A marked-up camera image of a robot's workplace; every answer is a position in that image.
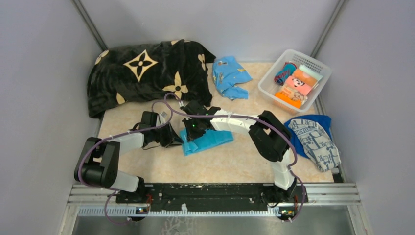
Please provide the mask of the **bright blue terry towel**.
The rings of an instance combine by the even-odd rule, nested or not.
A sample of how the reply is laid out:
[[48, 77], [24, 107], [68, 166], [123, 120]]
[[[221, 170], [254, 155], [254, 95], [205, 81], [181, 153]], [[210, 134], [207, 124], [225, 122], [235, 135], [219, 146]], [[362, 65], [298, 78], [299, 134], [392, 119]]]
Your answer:
[[188, 141], [186, 129], [184, 129], [180, 132], [180, 137], [184, 141], [182, 149], [185, 156], [205, 151], [234, 140], [231, 132], [214, 130], [206, 130], [201, 137]]

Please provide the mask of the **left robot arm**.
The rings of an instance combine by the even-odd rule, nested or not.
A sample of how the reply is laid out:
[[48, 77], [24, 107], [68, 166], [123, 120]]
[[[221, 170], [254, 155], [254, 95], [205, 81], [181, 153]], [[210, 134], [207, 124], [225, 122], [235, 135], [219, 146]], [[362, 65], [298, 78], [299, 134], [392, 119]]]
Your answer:
[[141, 121], [122, 135], [108, 140], [88, 138], [75, 167], [74, 179], [88, 186], [114, 189], [129, 201], [142, 202], [148, 196], [144, 179], [120, 171], [119, 158], [152, 142], [165, 148], [182, 145], [184, 141], [166, 118], [165, 112], [145, 111]]

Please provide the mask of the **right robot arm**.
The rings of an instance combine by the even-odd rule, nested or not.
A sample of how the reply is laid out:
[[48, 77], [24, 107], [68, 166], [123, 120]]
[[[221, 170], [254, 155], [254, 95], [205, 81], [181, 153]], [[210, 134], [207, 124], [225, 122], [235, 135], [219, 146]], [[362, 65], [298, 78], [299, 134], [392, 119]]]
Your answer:
[[200, 141], [213, 132], [231, 132], [249, 136], [259, 154], [271, 163], [276, 197], [288, 202], [295, 195], [297, 181], [289, 172], [290, 132], [270, 111], [256, 116], [228, 112], [219, 107], [206, 107], [197, 101], [181, 105], [188, 142]]

